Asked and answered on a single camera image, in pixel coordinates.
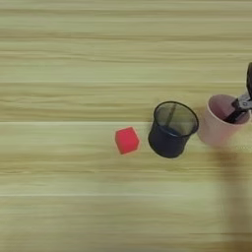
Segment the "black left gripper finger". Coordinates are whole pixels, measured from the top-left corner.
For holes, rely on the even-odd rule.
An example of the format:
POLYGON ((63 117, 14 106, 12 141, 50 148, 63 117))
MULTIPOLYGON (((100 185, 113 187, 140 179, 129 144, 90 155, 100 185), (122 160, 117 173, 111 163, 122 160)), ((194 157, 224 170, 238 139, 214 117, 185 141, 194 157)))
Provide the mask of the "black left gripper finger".
POLYGON ((252 99, 252 62, 248 64, 247 77, 246 77, 246 88, 252 99))

